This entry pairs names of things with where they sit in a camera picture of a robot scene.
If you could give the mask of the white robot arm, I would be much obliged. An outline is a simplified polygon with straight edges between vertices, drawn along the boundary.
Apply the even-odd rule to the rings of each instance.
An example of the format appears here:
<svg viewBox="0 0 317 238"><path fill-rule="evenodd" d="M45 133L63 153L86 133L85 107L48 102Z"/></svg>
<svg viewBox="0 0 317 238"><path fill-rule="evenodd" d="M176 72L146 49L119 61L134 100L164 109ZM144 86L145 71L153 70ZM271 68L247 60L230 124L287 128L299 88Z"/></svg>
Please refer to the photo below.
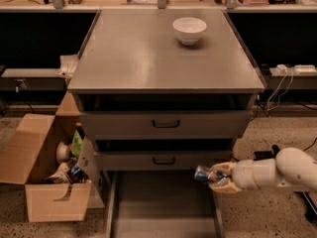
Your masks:
<svg viewBox="0 0 317 238"><path fill-rule="evenodd" d="M228 177L224 184L208 182L209 187L219 193L237 193L264 187L317 191L317 161L297 148L284 148L271 159L217 164L212 170Z"/></svg>

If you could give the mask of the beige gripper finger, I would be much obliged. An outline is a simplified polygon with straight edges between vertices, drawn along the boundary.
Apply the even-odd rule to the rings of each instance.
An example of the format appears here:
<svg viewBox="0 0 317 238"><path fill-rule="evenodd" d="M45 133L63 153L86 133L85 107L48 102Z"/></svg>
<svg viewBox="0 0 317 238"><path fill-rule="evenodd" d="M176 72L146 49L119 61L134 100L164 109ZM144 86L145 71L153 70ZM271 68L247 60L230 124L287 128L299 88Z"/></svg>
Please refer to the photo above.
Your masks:
<svg viewBox="0 0 317 238"><path fill-rule="evenodd" d="M209 187L217 193L237 193L241 191L241 189L230 179L224 184L210 183Z"/></svg>
<svg viewBox="0 0 317 238"><path fill-rule="evenodd" d="M233 174L235 165L236 164L233 162L225 162L214 165L212 169L218 173L230 177Z"/></svg>

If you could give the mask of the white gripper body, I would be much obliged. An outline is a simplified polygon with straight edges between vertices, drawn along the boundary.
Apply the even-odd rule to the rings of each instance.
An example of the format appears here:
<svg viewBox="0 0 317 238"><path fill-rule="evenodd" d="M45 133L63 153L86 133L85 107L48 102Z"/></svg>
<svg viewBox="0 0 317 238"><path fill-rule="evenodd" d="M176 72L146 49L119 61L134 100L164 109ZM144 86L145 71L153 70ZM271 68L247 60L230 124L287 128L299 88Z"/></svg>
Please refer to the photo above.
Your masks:
<svg viewBox="0 0 317 238"><path fill-rule="evenodd" d="M253 178L253 161L243 160L236 162L231 174L234 184L241 190L253 190L257 184Z"/></svg>

